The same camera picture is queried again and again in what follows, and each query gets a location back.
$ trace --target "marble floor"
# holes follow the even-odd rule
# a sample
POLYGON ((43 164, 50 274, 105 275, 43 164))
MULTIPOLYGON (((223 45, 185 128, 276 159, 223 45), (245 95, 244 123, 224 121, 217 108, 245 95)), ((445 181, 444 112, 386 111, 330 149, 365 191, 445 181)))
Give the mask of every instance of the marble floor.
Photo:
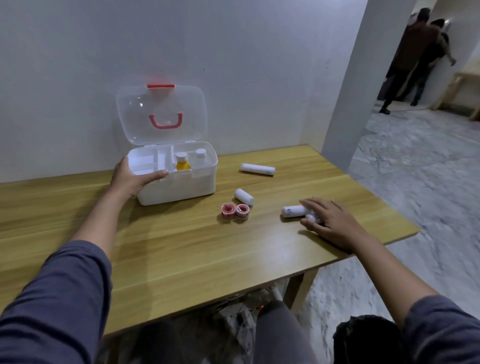
MULTIPOLYGON (((442 111, 374 112, 349 175, 422 226, 422 233, 388 248, 480 318, 480 122, 442 111)), ((319 271, 298 319, 319 362, 332 363, 337 325, 364 314, 390 318, 353 257, 319 271)), ((175 324, 188 363, 251 362, 254 329, 226 328, 203 311, 175 324)))

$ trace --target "forearm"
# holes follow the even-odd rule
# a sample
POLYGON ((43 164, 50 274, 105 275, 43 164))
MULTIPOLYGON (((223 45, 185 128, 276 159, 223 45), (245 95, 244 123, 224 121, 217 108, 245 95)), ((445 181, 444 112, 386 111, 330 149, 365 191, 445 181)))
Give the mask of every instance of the forearm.
POLYGON ((352 246, 398 326, 403 327, 405 317, 415 302, 438 294, 404 266, 377 238, 362 238, 352 246))
POLYGON ((115 242, 118 216, 124 203, 124 198, 108 189, 95 203, 83 224, 72 236, 72 240, 91 242, 100 247, 110 258, 115 242))

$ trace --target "table leg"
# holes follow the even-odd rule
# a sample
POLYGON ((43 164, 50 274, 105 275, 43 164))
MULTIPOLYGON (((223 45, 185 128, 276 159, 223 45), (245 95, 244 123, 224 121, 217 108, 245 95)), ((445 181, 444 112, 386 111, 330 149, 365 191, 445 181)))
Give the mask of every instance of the table leg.
POLYGON ((314 268, 293 276, 288 281, 283 302, 285 302, 293 314, 297 314, 302 308, 317 273, 318 268, 314 268))

